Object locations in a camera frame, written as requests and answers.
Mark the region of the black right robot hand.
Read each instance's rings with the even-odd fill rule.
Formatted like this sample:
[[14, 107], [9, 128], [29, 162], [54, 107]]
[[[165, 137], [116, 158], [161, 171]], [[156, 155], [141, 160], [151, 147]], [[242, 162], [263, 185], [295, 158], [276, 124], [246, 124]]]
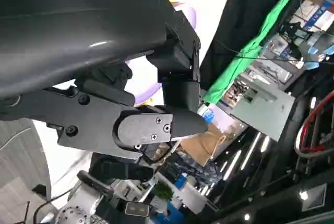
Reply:
[[127, 160], [121, 162], [116, 157], [93, 153], [88, 173], [104, 184], [111, 184], [116, 179], [147, 182], [152, 179], [154, 169]]

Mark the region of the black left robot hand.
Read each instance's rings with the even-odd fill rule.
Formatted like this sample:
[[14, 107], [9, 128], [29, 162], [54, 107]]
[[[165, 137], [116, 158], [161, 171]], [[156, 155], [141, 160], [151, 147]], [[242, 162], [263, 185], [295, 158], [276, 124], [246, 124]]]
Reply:
[[208, 125], [200, 39], [169, 0], [1, 0], [1, 118], [62, 146], [137, 160]]

